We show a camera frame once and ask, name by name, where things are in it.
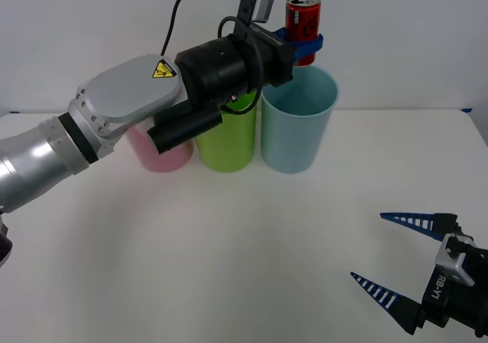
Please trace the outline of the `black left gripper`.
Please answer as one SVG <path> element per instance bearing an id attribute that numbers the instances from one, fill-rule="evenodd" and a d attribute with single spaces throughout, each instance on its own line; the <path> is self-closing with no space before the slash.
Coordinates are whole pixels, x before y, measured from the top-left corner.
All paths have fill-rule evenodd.
<path id="1" fill-rule="evenodd" d="M 281 86 L 292 79 L 293 64 L 295 66 L 309 66 L 316 58 L 316 53 L 323 48 L 323 35 L 319 34 L 315 40 L 294 41 L 292 45 L 286 40 L 287 28 L 282 27 L 272 33 L 263 27 L 251 23 L 251 36 L 255 38 L 261 54 L 264 78 L 262 87 Z M 241 27 L 234 27 L 233 45 L 239 51 L 245 63 L 248 88 L 254 91 L 258 86 L 258 59 L 251 40 Z"/>

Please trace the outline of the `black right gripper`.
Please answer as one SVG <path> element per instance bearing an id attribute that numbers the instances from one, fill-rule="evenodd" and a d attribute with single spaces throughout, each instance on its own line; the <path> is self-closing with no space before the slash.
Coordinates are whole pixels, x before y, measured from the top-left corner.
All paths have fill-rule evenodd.
<path id="1" fill-rule="evenodd" d="M 380 218 L 434 240 L 458 231 L 453 213 L 380 213 Z M 435 266 L 421 305 L 402 294 L 351 272 L 357 284 L 408 334 L 430 322 L 444 328 L 450 319 L 487 336 L 487 250 L 466 244 L 447 254 L 462 257 L 454 269 Z"/>

